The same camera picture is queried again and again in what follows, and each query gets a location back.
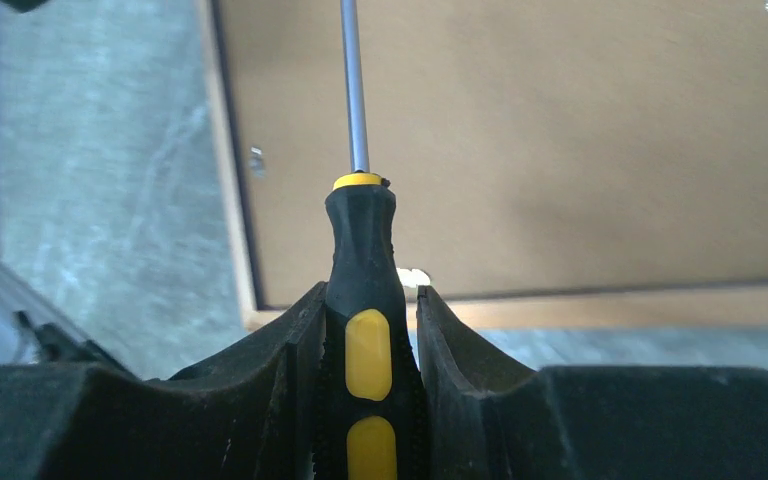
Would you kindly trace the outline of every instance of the screwdriver shaft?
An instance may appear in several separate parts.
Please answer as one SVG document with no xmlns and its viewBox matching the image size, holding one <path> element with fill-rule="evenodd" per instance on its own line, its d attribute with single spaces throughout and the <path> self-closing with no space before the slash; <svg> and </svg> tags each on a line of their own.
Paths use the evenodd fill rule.
<svg viewBox="0 0 768 480">
<path fill-rule="evenodd" d="M 340 0 L 343 18 L 343 61 L 346 70 L 346 105 L 349 111 L 349 145 L 352 172 L 369 171 L 366 140 L 366 107 L 363 101 L 363 75 L 360 66 L 357 4 Z"/>
</svg>

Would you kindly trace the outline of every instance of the gray marble floor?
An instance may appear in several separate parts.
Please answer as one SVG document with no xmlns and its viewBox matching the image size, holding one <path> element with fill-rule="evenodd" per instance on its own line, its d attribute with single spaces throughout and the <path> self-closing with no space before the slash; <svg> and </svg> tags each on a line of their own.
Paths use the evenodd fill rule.
<svg viewBox="0 0 768 480">
<path fill-rule="evenodd" d="M 241 338 L 191 0 L 4 13 L 7 263 L 143 376 Z M 521 362 L 768 368 L 768 330 L 490 331 Z"/>
</svg>

